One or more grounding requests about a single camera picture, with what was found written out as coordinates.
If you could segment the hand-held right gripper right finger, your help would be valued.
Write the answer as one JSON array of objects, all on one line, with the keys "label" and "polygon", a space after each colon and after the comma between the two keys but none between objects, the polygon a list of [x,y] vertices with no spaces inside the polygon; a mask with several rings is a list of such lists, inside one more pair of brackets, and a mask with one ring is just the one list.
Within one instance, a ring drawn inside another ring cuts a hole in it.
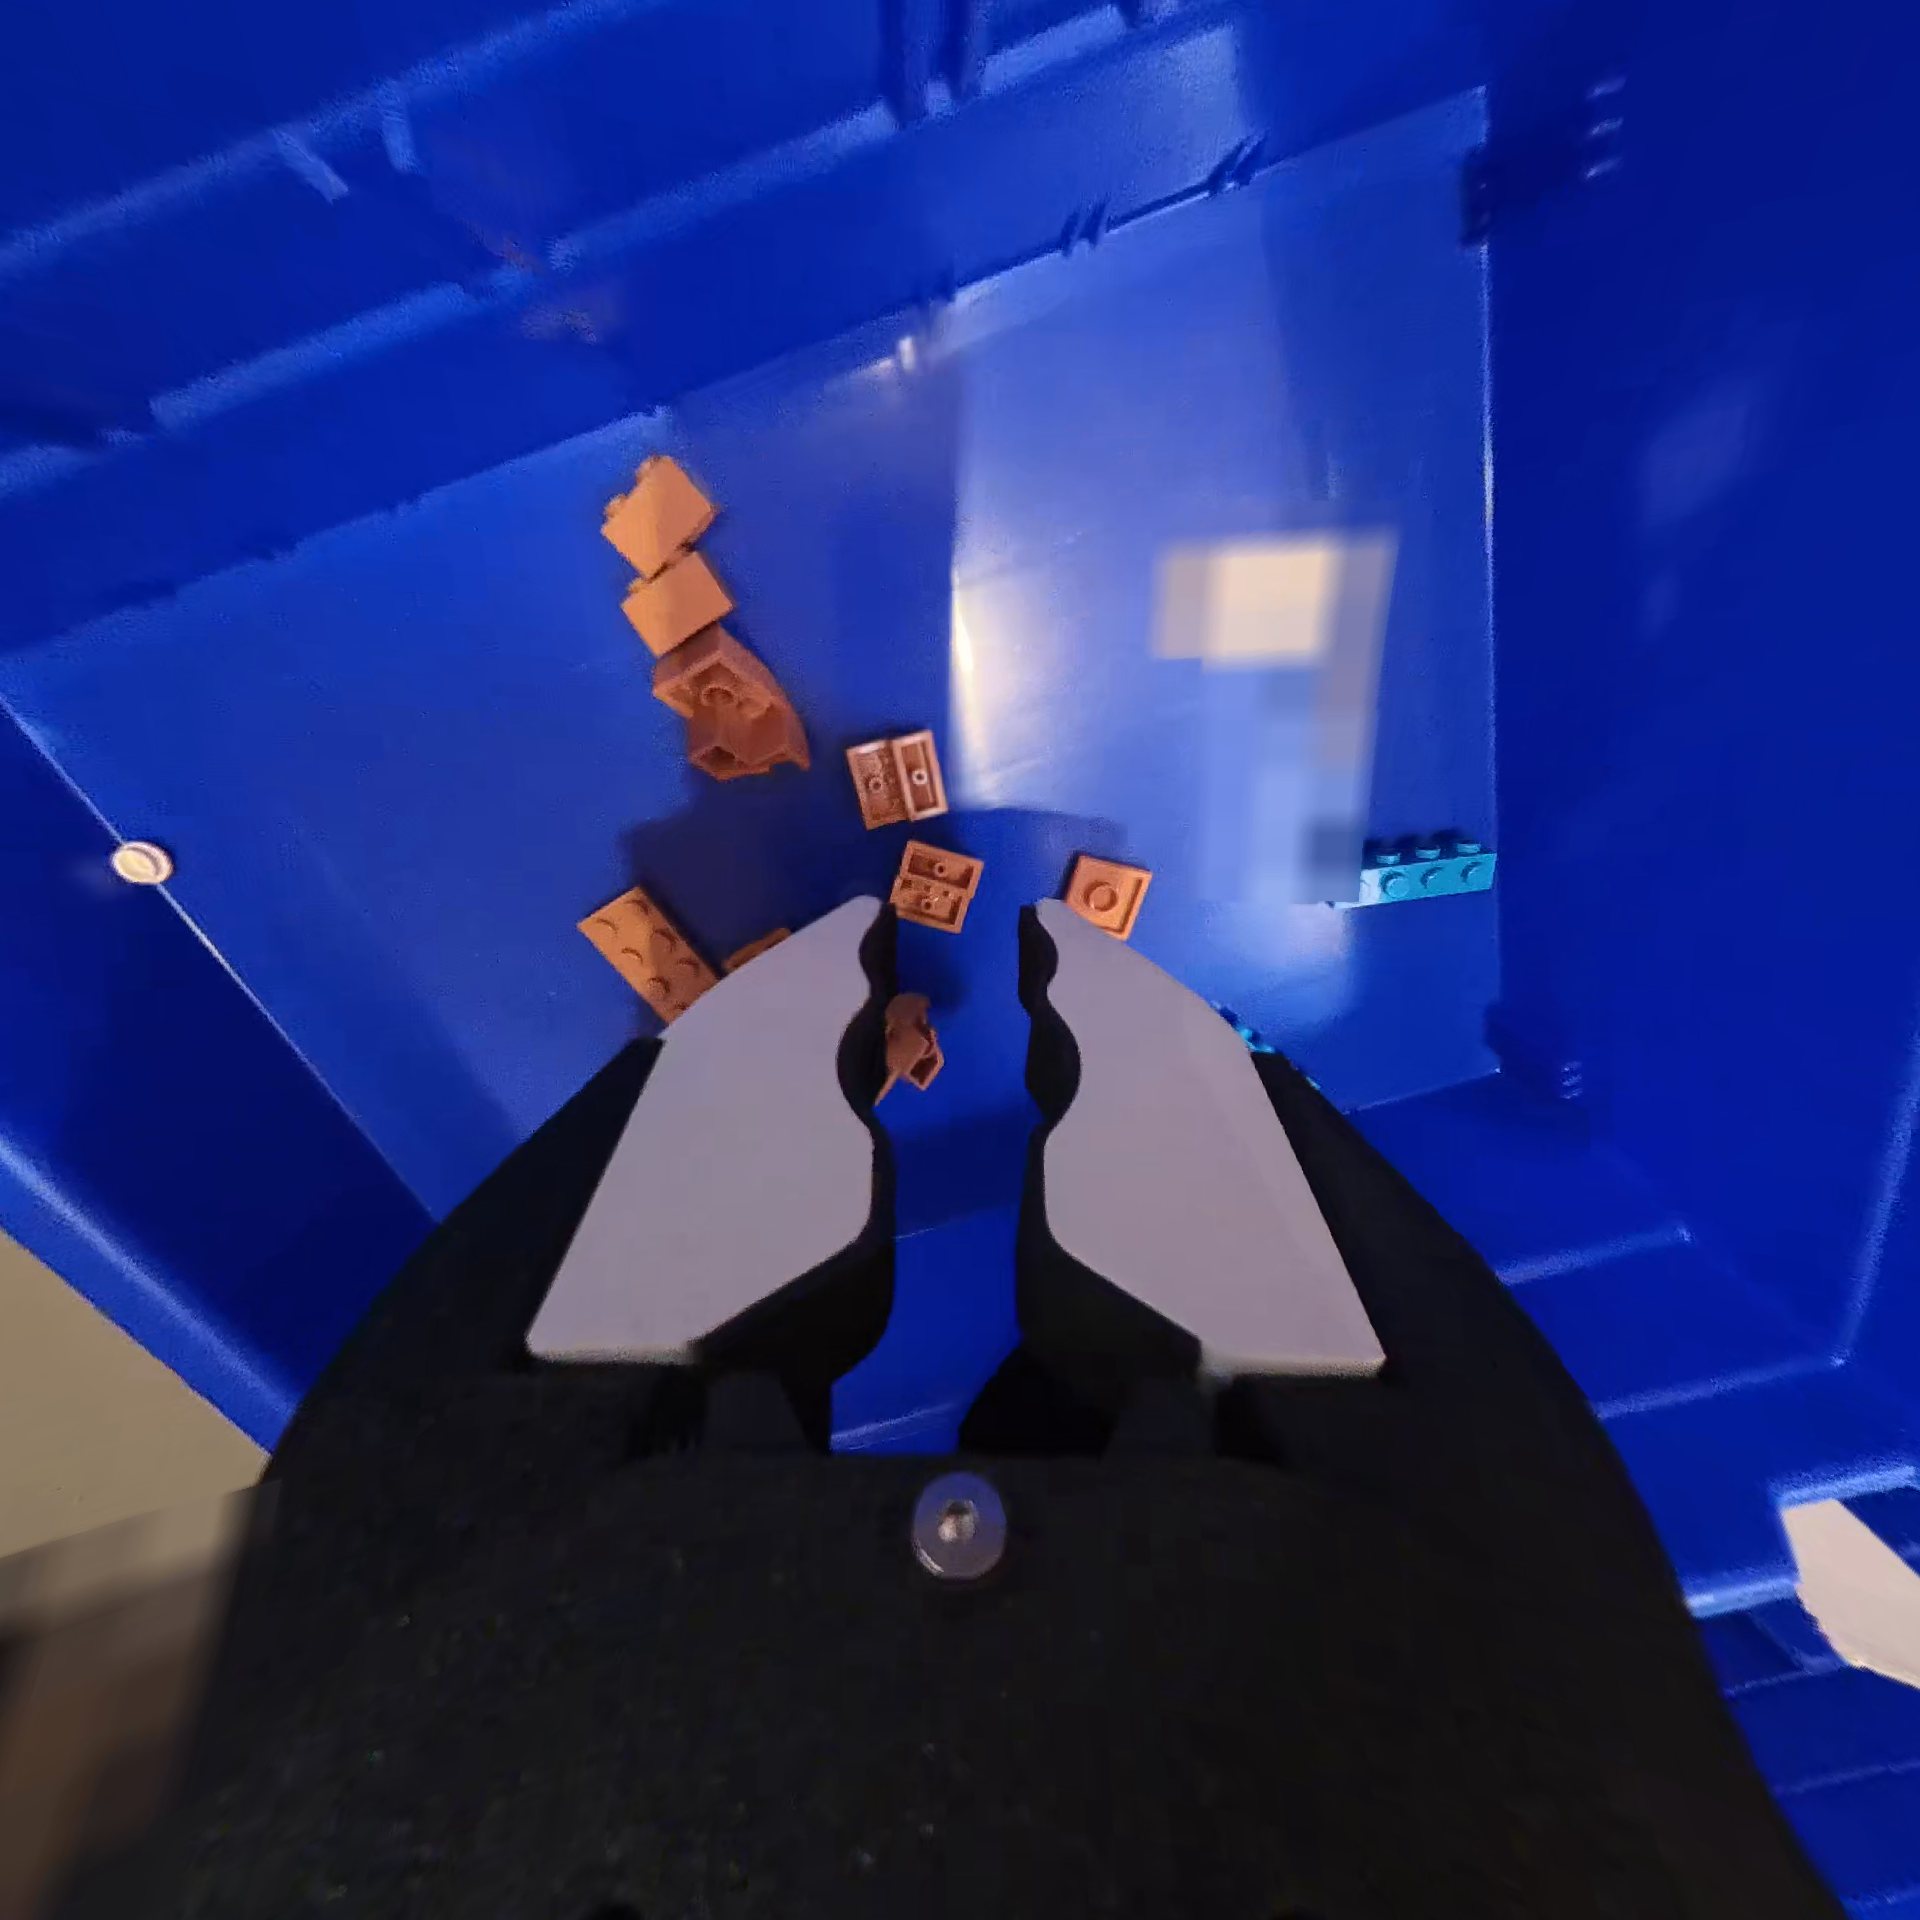
[{"label": "hand-held right gripper right finger", "polygon": [[1146,1380],[1371,1378],[1385,1348],[1258,1070],[1214,1006],[1068,902],[1022,912],[1026,1348],[1078,1399]]}]

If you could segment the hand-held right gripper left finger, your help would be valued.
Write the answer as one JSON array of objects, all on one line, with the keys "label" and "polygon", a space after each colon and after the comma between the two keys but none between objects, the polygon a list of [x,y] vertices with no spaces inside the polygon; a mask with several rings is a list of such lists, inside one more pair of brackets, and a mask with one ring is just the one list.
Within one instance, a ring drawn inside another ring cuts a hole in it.
[{"label": "hand-held right gripper left finger", "polygon": [[894,1166],[874,1112],[894,985],[897,916],[855,895],[668,1029],[531,1356],[769,1373],[833,1399],[894,1303]]}]

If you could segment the brown clip brick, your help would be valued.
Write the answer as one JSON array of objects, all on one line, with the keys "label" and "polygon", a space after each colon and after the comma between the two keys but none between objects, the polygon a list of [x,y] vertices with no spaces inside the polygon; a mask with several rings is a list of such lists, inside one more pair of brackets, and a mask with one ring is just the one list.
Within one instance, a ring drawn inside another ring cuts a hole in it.
[{"label": "brown clip brick", "polygon": [[876,1104],[902,1085],[920,1092],[929,1089],[943,1070],[945,1046],[930,1018],[929,997],[898,991],[883,1012]]}]

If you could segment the pile of brown bricks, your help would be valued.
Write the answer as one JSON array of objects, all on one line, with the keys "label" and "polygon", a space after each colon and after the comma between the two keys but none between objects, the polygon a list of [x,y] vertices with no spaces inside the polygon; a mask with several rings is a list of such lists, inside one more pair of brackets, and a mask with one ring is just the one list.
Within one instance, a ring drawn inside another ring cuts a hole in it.
[{"label": "pile of brown bricks", "polygon": [[[603,510],[601,534],[632,566],[622,613],[655,660],[655,694],[684,725],[690,766],[714,781],[809,769],[799,708],[772,670],[728,625],[736,599],[702,553],[716,503],[672,454],[647,454]],[[849,746],[849,775],[867,830],[929,825],[950,810],[945,768],[929,728]],[[908,842],[892,886],[902,921],[959,932],[984,869],[945,848]],[[1113,940],[1130,940],[1151,872],[1082,854],[1068,906]],[[595,906],[580,932],[647,1009],[672,1024],[721,974],[642,886]]]}]

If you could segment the blue plastic bin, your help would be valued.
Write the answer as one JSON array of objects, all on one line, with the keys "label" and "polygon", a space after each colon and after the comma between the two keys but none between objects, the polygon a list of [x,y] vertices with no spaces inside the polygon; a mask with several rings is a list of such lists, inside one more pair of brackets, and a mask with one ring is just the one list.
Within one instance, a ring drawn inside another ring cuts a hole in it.
[{"label": "blue plastic bin", "polygon": [[[1848,1506],[1919,1573],[1914,1486]],[[1698,1621],[1767,1788],[1851,1914],[1919,1914],[1919,1688],[1848,1666],[1787,1596]]]},{"label": "blue plastic bin", "polygon": [[[806,773],[655,694],[656,452]],[[1119,856],[1697,1616],[1916,1482],[1916,5],[6,5],[6,1220],[223,1413],[647,1026],[588,906],[880,890],[910,728],[947,1290]]]}]

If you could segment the teal brick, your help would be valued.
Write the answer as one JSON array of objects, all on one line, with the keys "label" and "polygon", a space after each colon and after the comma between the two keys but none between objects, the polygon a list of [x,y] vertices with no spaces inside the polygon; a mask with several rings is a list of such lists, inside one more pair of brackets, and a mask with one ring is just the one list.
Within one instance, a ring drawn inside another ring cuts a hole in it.
[{"label": "teal brick", "polygon": [[1361,869],[1352,906],[1475,895],[1496,880],[1497,852],[1481,842],[1376,848]]},{"label": "teal brick", "polygon": [[1284,1046],[1274,1041],[1263,1029],[1242,1018],[1235,1012],[1235,1008],[1230,1008],[1224,1000],[1214,1000],[1214,1009],[1235,1031],[1236,1040],[1243,1044],[1243,1048],[1252,1058],[1256,1072],[1263,1079],[1263,1088],[1266,1092],[1275,1092],[1280,1088],[1310,1088],[1315,1092],[1324,1092],[1322,1084]]}]

